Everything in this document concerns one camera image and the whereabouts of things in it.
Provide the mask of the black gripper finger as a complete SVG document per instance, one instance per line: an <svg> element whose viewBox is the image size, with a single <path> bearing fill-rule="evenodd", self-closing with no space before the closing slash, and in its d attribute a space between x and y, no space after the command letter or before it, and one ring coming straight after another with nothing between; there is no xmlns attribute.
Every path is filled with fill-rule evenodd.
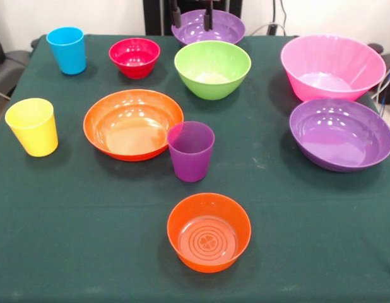
<svg viewBox="0 0 390 303"><path fill-rule="evenodd" d="M181 27L181 12L178 7L177 0L170 0L170 12L172 15L172 24L176 28Z"/></svg>
<svg viewBox="0 0 390 303"><path fill-rule="evenodd" d="M205 12L204 12L204 30L210 31L213 29L213 1L207 0L205 3Z"/></svg>

